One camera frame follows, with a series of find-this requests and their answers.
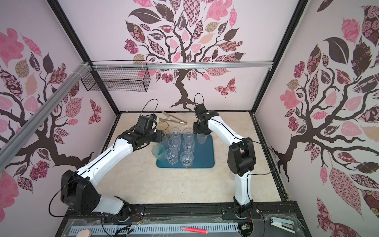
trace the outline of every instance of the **beige table surface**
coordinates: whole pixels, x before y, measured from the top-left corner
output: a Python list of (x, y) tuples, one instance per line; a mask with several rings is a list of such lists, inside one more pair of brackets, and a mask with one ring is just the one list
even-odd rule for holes
[[(187, 121), (187, 125), (169, 122), (170, 128), (193, 127), (194, 113), (173, 113)], [(138, 120), (138, 113), (122, 114), (111, 139), (116, 137)], [(248, 112), (224, 112), (220, 116), (235, 132), (243, 137), (259, 141)], [(235, 181), (230, 178), (227, 165), (229, 147), (214, 133), (213, 147), (215, 166), (210, 169), (161, 169), (151, 154), (151, 143), (122, 159), (100, 181), (96, 190), (103, 195), (119, 196), (129, 203), (200, 203), (233, 202)], [(262, 147), (254, 143), (257, 163), (254, 173), (269, 172)], [(272, 176), (251, 176), (251, 194), (255, 202), (281, 201)]]

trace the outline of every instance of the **wall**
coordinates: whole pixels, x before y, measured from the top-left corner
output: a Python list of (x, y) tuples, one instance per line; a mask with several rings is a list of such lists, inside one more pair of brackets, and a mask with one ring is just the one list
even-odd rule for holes
[(257, 111), (312, 236), (377, 236), (378, 14), (311, 1)]
[[(297, 2), (118, 0), (111, 4), (104, 1), (60, 1), (60, 4), (92, 60), (174, 63), (271, 61)], [(183, 19), (188, 30), (181, 26)], [(187, 69), (176, 73), (174, 69), (150, 70), (147, 93), (110, 93), (117, 107), (124, 111), (141, 110), (152, 98), (160, 100), (158, 110), (192, 109), (196, 93), (202, 93), (212, 109), (249, 110), (266, 70)]]
[[(3, 147), (81, 59), (45, 1), (6, 1), (0, 16)], [(48, 203), (60, 188), (61, 175), (99, 154), (114, 119), (100, 92), (89, 93), (79, 82), (67, 94), (0, 174), (3, 236), (55, 235), (62, 218), (49, 215)], [(53, 201), (53, 214), (66, 210), (59, 198)]]

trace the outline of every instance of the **aluminum rail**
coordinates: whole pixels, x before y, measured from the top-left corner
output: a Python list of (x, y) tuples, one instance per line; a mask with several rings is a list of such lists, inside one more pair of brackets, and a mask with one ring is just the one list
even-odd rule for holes
[(50, 115), (54, 108), (62, 101), (63, 97), (81, 79), (81, 75), (88, 72), (88, 63), (82, 62), (75, 71), (68, 76), (54, 94), (33, 114), (24, 126), (5, 144), (0, 150), (0, 172), (14, 158), (18, 151), (26, 144), (29, 138)]

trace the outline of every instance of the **pink wallpaper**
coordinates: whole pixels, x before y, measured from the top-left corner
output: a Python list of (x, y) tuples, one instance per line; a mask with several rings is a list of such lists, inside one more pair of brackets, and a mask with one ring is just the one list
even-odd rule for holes
[[(81, 59), (45, 1), (12, 1), (2, 6), (0, 15), (7, 18), (0, 23), (2, 147)], [(47, 208), (60, 188), (61, 175), (99, 154), (114, 119), (102, 94), (87, 92), (81, 81), (67, 93), (0, 174), (2, 234), (55, 234), (61, 218), (51, 217)], [(59, 198), (53, 201), (53, 214), (62, 215), (66, 209)], [(49, 227), (43, 233), (42, 225)]]

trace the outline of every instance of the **butterfly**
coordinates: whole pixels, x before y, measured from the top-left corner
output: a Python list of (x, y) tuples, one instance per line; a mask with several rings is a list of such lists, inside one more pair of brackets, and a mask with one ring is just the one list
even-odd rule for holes
[(225, 96), (226, 98), (226, 95), (229, 94), (229, 92), (236, 92), (236, 87), (234, 86), (234, 84), (236, 83), (235, 79), (235, 77), (231, 79), (226, 87), (217, 86), (215, 87), (215, 90), (221, 92), (221, 95)]
[(93, 124), (94, 122), (100, 122), (101, 116), (99, 114), (101, 113), (103, 109), (99, 105), (96, 105), (96, 103), (92, 99), (91, 99), (91, 107), (94, 113), (89, 118), (88, 124)]

